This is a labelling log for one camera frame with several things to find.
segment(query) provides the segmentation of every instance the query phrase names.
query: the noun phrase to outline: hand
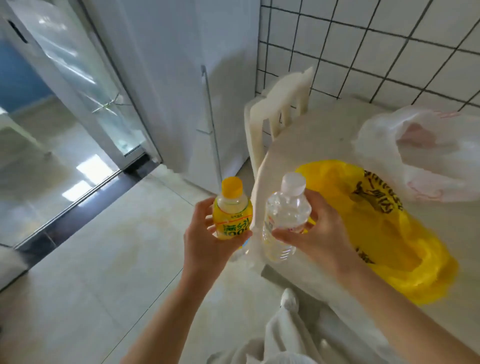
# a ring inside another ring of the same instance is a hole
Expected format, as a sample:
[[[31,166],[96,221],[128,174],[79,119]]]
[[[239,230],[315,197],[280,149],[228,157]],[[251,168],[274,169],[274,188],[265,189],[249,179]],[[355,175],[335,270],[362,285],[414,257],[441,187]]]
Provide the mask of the hand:
[[[305,197],[312,206],[310,217],[316,224],[307,222],[306,234],[275,229],[272,235],[286,244],[296,246],[327,273],[341,280],[346,272],[360,267],[362,260],[350,244],[347,229],[338,212],[318,192],[307,189]]]
[[[182,280],[203,293],[210,290],[231,255],[252,235],[250,230],[228,240],[212,235],[215,226],[212,217],[207,216],[212,215],[214,200],[215,197],[210,197],[195,205],[192,222],[183,236],[185,258]]]

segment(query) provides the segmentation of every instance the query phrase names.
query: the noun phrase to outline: yellow juice bottle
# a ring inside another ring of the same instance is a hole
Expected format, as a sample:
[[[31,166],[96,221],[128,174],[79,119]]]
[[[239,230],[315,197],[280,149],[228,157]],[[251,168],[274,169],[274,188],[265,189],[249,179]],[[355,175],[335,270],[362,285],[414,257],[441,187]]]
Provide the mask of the yellow juice bottle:
[[[238,177],[228,177],[222,181],[222,193],[213,204],[213,222],[219,239],[231,239],[250,228],[253,216],[252,203],[243,192],[243,184]],[[241,247],[232,258],[238,259],[247,253]]]

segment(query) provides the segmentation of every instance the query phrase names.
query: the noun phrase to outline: yellow plastic bag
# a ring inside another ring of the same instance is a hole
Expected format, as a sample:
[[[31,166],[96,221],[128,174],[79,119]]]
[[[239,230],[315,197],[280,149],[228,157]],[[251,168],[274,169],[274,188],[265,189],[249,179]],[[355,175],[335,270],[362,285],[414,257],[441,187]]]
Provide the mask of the yellow plastic bag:
[[[338,160],[305,164],[296,172],[340,213],[359,256],[392,287],[416,304],[446,295],[456,260],[380,177]]]

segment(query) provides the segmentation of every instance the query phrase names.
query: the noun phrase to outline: blue wall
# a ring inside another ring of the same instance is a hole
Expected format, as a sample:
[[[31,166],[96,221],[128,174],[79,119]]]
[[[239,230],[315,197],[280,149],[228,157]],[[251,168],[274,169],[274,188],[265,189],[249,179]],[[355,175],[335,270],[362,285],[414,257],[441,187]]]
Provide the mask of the blue wall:
[[[0,34],[0,106],[12,112],[39,101],[52,91]]]

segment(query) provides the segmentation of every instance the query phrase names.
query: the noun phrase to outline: chair backrest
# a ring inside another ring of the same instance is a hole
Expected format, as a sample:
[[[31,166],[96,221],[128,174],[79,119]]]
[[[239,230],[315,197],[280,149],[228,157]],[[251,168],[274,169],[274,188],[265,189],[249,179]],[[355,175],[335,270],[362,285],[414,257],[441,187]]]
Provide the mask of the chair backrest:
[[[290,73],[280,77],[273,86],[245,105],[245,132],[255,179],[265,158],[262,142],[264,120],[269,120],[271,136],[274,140],[282,129],[292,123],[290,105],[295,104],[297,116],[307,112],[312,82],[313,67],[304,72]]]

